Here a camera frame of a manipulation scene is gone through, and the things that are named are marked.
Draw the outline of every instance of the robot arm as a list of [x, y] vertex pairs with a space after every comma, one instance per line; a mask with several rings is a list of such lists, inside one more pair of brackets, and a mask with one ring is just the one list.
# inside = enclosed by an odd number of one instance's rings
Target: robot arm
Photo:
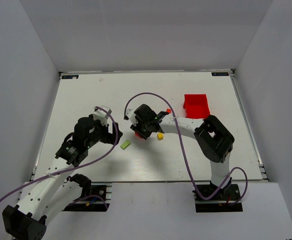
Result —
[[[126, 119], [132, 122], [131, 129], [147, 139], [152, 133], [177, 134], [174, 117], [168, 112], [156, 114], [149, 106], [142, 104], [136, 110], [127, 109]], [[210, 115], [205, 119], [176, 117], [180, 133], [197, 140], [203, 154], [210, 160], [210, 186], [216, 189], [230, 172], [230, 155], [235, 141], [233, 135], [217, 117]], [[232, 179], [221, 187], [225, 192]]]
[[[101, 108], [111, 113], [110, 108]], [[2, 212], [7, 233], [19, 240], [40, 240], [46, 232], [48, 222], [56, 214], [74, 199], [90, 195], [91, 181], [87, 177], [75, 174], [57, 192], [74, 171], [54, 175], [51, 173], [79, 166], [88, 156], [89, 149], [98, 142], [117, 145], [123, 133], [118, 130], [118, 140], [115, 142], [115, 128], [118, 129], [118, 124], [113, 124], [112, 133], [109, 133], [108, 117], [105, 112], [96, 109], [93, 114], [78, 120], [74, 132], [67, 135], [45, 173], [50, 177], [37, 182], [15, 207], [8, 205]]]

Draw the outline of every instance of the gray wall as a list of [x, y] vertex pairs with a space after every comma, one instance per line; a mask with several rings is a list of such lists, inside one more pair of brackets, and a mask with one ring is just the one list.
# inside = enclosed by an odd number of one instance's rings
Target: gray wall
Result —
[[267, 175], [292, 219], [292, 1], [272, 3], [236, 77]]
[[237, 67], [272, 0], [21, 0], [61, 72]]
[[[0, 197], [30, 179], [58, 72], [18, 0], [0, 0]], [[0, 205], [0, 240], [6, 239]]]

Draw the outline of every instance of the red container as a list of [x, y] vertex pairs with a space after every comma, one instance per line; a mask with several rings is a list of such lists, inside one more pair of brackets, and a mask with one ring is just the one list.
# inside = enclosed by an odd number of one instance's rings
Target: red container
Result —
[[189, 119], [205, 119], [211, 114], [206, 94], [185, 94], [183, 108]]

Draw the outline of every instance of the cable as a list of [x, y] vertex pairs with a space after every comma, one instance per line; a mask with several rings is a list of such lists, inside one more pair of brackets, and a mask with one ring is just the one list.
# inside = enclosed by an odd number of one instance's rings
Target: cable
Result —
[[[116, 126], [116, 123], [115, 123], [114, 118], [113, 118], [112, 115], [110, 115], [106, 110], [104, 110], [103, 108], [101, 108], [101, 107], [99, 107], [99, 106], [96, 106], [95, 109], [99, 109], [99, 110], [105, 112], [105, 113], [109, 116], [109, 118], [111, 119], [113, 125]], [[77, 166], [77, 167], [73, 167], [73, 168], [69, 168], [69, 169], [65, 169], [65, 170], [56, 171], [56, 172], [51, 173], [50, 175], [55, 176], [55, 175], [57, 175], [57, 174], [62, 174], [62, 173], [66, 173], [66, 172], [69, 172], [69, 171], [74, 171], [74, 170], [77, 170], [77, 169], [81, 169], [81, 168], [84, 168], [84, 167], [87, 167], [87, 166], [89, 166], [89, 165], [92, 165], [92, 164], [98, 162], [99, 160], [103, 159], [103, 158], [106, 157], [108, 154], [110, 154], [111, 151], [113, 151], [113, 149], [115, 148], [115, 146], [116, 146], [117, 143], [118, 143], [118, 136], [119, 136], [119, 134], [118, 134], [118, 129], [117, 129], [117, 127], [115, 127], [115, 133], [116, 133], [115, 144], [114, 144], [114, 145], [110, 148], [110, 150], [109, 150], [108, 152], [106, 152], [103, 156], [97, 158], [97, 159], [94, 160], [94, 161], [91, 161], [91, 162], [89, 162], [89, 163], [86, 163], [86, 164], [84, 164], [84, 165]], [[29, 185], [32, 185], [32, 184], [34, 184], [34, 183], [37, 183], [37, 182], [39, 182], [39, 181], [42, 181], [42, 180], [45, 180], [45, 179], [48, 179], [48, 178], [49, 178], [48, 175], [41, 176], [41, 177], [39, 177], [39, 178], [37, 178], [37, 179], [31, 181], [31, 182], [28, 182], [28, 183], [26, 183], [26, 184], [23, 184], [23, 185], [17, 187], [16, 189], [10, 191], [10, 192], [7, 193], [6, 195], [4, 195], [2, 198], [0, 198], [0, 203], [1, 203], [5, 198], [7, 198], [8, 196], [12, 195], [13, 193], [16, 193], [17, 191], [19, 191], [19, 190], [21, 190], [21, 189], [23, 189], [23, 188], [25, 188], [25, 187], [27, 187], [27, 186], [29, 186]]]
[[129, 103], [130, 103], [134, 98], [136, 98], [136, 97], [138, 97], [138, 96], [140, 96], [140, 95], [153, 95], [153, 96], [156, 96], [156, 97], [162, 99], [162, 100], [163, 100], [163, 101], [169, 106], [169, 108], [170, 108], [170, 110], [171, 110], [171, 114], [172, 114], [172, 116], [174, 117], [174, 120], [175, 120], [175, 124], [176, 124], [176, 128], [177, 128], [177, 133], [178, 133], [178, 138], [179, 138], [179, 142], [180, 142], [180, 147], [181, 147], [182, 155], [183, 155], [183, 158], [184, 158], [184, 161], [185, 161], [185, 165], [186, 165], [186, 169], [187, 169], [187, 172], [188, 172], [188, 175], [189, 175], [190, 181], [191, 181], [193, 187], [195, 188], [195, 191], [196, 191], [197, 194], [200, 196], [200, 198], [203, 199], [203, 200], [209, 200], [209, 199], [211, 199], [212, 197], [214, 197], [215, 194], [216, 194], [216, 193], [222, 188], [223, 184], [224, 184], [224, 183], [228, 180], [228, 178], [231, 176], [232, 172], [233, 172], [235, 169], [239, 169], [239, 170], [241, 170], [241, 171], [244, 173], [244, 175], [245, 175], [245, 183], [246, 183], [246, 185], [245, 185], [245, 190], [244, 190], [243, 194], [241, 195], [241, 197], [240, 197], [237, 201], [235, 201], [235, 202], [233, 202], [233, 203], [230, 203], [230, 204], [228, 204], [228, 205], [234, 205], [234, 204], [238, 203], [238, 202], [244, 197], [244, 195], [246, 194], [247, 186], [248, 186], [248, 178], [247, 178], [247, 175], [246, 175], [245, 171], [244, 171], [242, 168], [238, 167], [238, 166], [234, 167], [234, 168], [233, 168], [233, 169], [227, 174], [227, 176], [225, 177], [225, 179], [221, 182], [221, 184], [218, 186], [218, 188], [217, 188], [217, 189], [216, 189], [216, 190], [215, 190], [210, 196], [205, 197], [205, 196], [203, 196], [203, 195], [201, 194], [200, 190], [199, 190], [198, 187], [196, 186], [195, 180], [194, 180], [193, 175], [192, 175], [192, 173], [191, 173], [190, 166], [189, 166], [188, 161], [187, 161], [187, 157], [186, 157], [186, 153], [185, 153], [185, 148], [184, 148], [184, 144], [183, 144], [183, 140], [182, 140], [182, 134], [181, 134], [181, 130], [180, 130], [180, 127], [179, 127], [178, 122], [177, 122], [177, 119], [176, 119], [175, 112], [174, 112], [172, 106], [170, 105], [170, 103], [169, 103], [165, 98], [163, 98], [162, 96], [160, 96], [160, 95], [158, 95], [158, 94], [156, 94], [156, 93], [152, 93], [152, 92], [141, 92], [141, 93], [139, 93], [139, 94], [136, 94], [135, 96], [133, 96], [131, 99], [128, 100], [128, 102], [127, 102], [127, 104], [126, 104], [126, 106], [125, 106], [125, 109], [124, 109], [124, 119], [126, 119], [126, 110], [127, 110], [127, 107], [128, 107], [128, 105], [129, 105]]
[[103, 198], [101, 198], [101, 197], [100, 197], [100, 196], [98, 196], [98, 195], [89, 195], [89, 196], [84, 196], [84, 197], [82, 197], [82, 198], [79, 198], [79, 199], [77, 199], [77, 200], [73, 201], [72, 203], [68, 204], [68, 206], [67, 206], [67, 207], [69, 207], [69, 206], [71, 206], [71, 205], [74, 205], [75, 203], [78, 203], [78, 202], [84, 201], [84, 200], [86, 200], [86, 199], [93, 198], [93, 197], [95, 197], [95, 198], [94, 198], [94, 199], [93, 199], [91, 202], [93, 202], [95, 199], [99, 199], [99, 200], [101, 200], [101, 201], [102, 201], [102, 203], [105, 205], [105, 208], [106, 208], [106, 210], [108, 210], [107, 203], [104, 201], [104, 199], [103, 199]]

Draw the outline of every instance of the purple cable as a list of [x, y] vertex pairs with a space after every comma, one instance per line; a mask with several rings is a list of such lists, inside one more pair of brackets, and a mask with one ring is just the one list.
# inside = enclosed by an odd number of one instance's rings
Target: purple cable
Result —
[[188, 161], [187, 161], [187, 157], [186, 157], [186, 153], [185, 153], [185, 148], [184, 148], [184, 144], [183, 144], [183, 140], [182, 140], [182, 134], [181, 134], [181, 130], [180, 130], [180, 127], [179, 127], [178, 122], [177, 122], [177, 119], [176, 119], [175, 112], [174, 112], [172, 106], [170, 105], [170, 103], [169, 103], [165, 98], [163, 98], [162, 96], [160, 96], [160, 95], [158, 95], [158, 94], [156, 94], [156, 93], [152, 93], [152, 92], [141, 92], [141, 93], [139, 93], [139, 94], [136, 94], [135, 96], [133, 96], [131, 99], [128, 100], [128, 102], [127, 102], [127, 104], [126, 104], [126, 106], [125, 106], [125, 109], [124, 109], [124, 117], [126, 116], [126, 110], [127, 110], [127, 107], [128, 107], [128, 105], [129, 105], [129, 103], [130, 103], [134, 98], [136, 98], [136, 97], [138, 97], [138, 96], [140, 96], [140, 95], [153, 95], [153, 96], [156, 96], [156, 97], [162, 99], [162, 100], [163, 100], [163, 101], [169, 106], [169, 108], [170, 108], [170, 110], [171, 110], [171, 114], [172, 114], [172, 116], [174, 117], [174, 120], [175, 120], [175, 124], [176, 124], [176, 128], [177, 128], [177, 133], [178, 133], [178, 137], [179, 137], [179, 142], [180, 142], [180, 147], [181, 147], [182, 155], [183, 155], [183, 158], [184, 158], [184, 161], [185, 161], [185, 165], [186, 165], [186, 169], [187, 169], [187, 172], [188, 172], [188, 175], [189, 175], [190, 181], [191, 181], [192, 185], [194, 186], [195, 191], [196, 191], [197, 194], [200, 196], [200, 198], [203, 199], [203, 200], [209, 200], [209, 199], [211, 199], [212, 197], [214, 197], [215, 194], [216, 194], [216, 193], [222, 188], [223, 184], [224, 184], [224, 183], [228, 180], [228, 178], [231, 176], [232, 172], [233, 172], [235, 169], [239, 169], [239, 170], [241, 170], [241, 171], [244, 173], [244, 175], [245, 175], [245, 183], [246, 183], [246, 185], [245, 185], [245, 190], [244, 190], [243, 194], [241, 195], [241, 197], [240, 197], [237, 201], [232, 202], [232, 203], [227, 204], [227, 205], [234, 205], [234, 204], [238, 203], [240, 200], [242, 200], [242, 198], [244, 197], [244, 195], [246, 194], [246, 191], [247, 191], [248, 178], [247, 178], [246, 172], [245, 172], [242, 168], [240, 168], [240, 167], [238, 167], [238, 166], [234, 167], [234, 168], [229, 172], [229, 174], [227, 174], [227, 176], [225, 177], [225, 179], [221, 182], [221, 184], [218, 186], [218, 188], [217, 188], [217, 189], [216, 189], [216, 190], [215, 190], [210, 196], [205, 197], [205, 196], [203, 196], [203, 195], [201, 194], [200, 190], [199, 190], [198, 187], [196, 186], [195, 180], [194, 180], [193, 175], [192, 175], [192, 173], [191, 173], [190, 166], [189, 166]]
[[100, 200], [102, 201], [102, 203], [105, 205], [106, 210], [108, 210], [107, 203], [104, 201], [104, 199], [102, 199], [102, 198], [101, 198], [100, 196], [98, 196], [98, 195], [84, 196], [84, 197], [79, 198], [79, 199], [73, 201], [72, 203], [68, 204], [67, 207], [69, 207], [69, 206], [71, 206], [71, 205], [73, 205], [73, 204], [75, 204], [75, 203], [78, 203], [78, 202], [84, 201], [84, 200], [86, 200], [86, 199], [89, 199], [89, 198], [98, 198], [98, 199], [100, 199]]
[[[114, 118], [113, 118], [113, 117], [112, 117], [112, 116], [111, 116], [106, 110], [104, 110], [103, 108], [101, 108], [101, 107], [99, 107], [99, 106], [96, 106], [95, 109], [99, 109], [99, 110], [105, 112], [105, 113], [109, 116], [109, 118], [111, 119], [112, 123], [116, 126]], [[98, 162], [99, 160], [103, 159], [104, 157], [106, 157], [108, 154], [111, 153], [111, 151], [113, 151], [113, 149], [115, 148], [115, 146], [116, 146], [117, 143], [118, 143], [118, 129], [117, 129], [117, 127], [115, 127], [115, 132], [116, 132], [115, 144], [114, 144], [114, 145], [110, 148], [110, 150], [109, 150], [108, 152], [106, 152], [103, 156], [97, 158], [97, 159], [94, 160], [94, 161], [91, 161], [91, 162], [89, 162], [89, 163], [86, 163], [86, 164], [84, 164], [84, 165], [81, 165], [81, 166], [77, 166], [77, 167], [73, 167], [73, 168], [69, 168], [69, 169], [65, 169], [65, 170], [61, 170], [61, 171], [53, 172], [51, 175], [55, 176], [55, 175], [57, 175], [57, 174], [62, 174], [62, 173], [66, 173], [66, 172], [69, 172], [69, 171], [74, 171], [74, 170], [77, 170], [77, 169], [81, 169], [81, 168], [87, 167], [87, 166], [89, 166], [89, 165], [92, 165], [92, 164]], [[5, 196], [3, 196], [3, 197], [0, 199], [0, 203], [1, 203], [5, 198], [7, 198], [8, 196], [12, 195], [13, 193], [16, 193], [17, 191], [19, 191], [19, 190], [21, 190], [21, 189], [23, 189], [23, 188], [25, 188], [25, 187], [27, 187], [27, 186], [29, 186], [29, 185], [31, 185], [31, 184], [37, 183], [37, 182], [39, 182], [39, 181], [42, 181], [42, 180], [45, 180], [45, 179], [48, 179], [48, 178], [49, 178], [48, 175], [46, 175], [46, 176], [41, 176], [40, 178], [37, 178], [37, 179], [35, 179], [35, 180], [31, 181], [31, 182], [28, 182], [28, 183], [26, 183], [26, 184], [24, 184], [24, 185], [19, 186], [18, 188], [16, 188], [16, 189], [10, 191], [10, 192], [7, 193]]]

